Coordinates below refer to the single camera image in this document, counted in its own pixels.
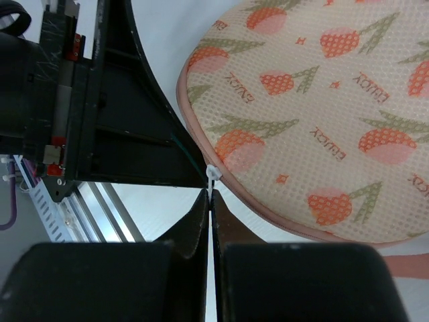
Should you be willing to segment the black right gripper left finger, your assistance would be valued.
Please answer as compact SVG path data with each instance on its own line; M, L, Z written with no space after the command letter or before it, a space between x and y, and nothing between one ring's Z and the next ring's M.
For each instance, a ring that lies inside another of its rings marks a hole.
M2 321L204 321L209 201L151 242L32 246L1 290Z

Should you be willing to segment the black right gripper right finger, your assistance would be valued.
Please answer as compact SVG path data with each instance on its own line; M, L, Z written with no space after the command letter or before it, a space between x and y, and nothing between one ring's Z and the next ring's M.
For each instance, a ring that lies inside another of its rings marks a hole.
M219 321L407 321L387 265L354 243L267 243L211 197Z

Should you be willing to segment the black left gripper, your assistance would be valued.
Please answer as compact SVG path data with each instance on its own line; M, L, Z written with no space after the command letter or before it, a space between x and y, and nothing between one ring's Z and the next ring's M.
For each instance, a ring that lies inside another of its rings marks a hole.
M34 165L55 202L82 182L204 188L206 164L145 57L129 1L99 1L93 56L80 3L44 1L40 38L1 2L1 153Z

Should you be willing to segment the floral mesh laundry bag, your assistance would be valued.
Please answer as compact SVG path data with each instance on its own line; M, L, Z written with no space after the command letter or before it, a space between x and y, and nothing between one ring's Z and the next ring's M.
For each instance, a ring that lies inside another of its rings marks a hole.
M275 226L378 248L428 233L427 1L243 1L176 94L207 165Z

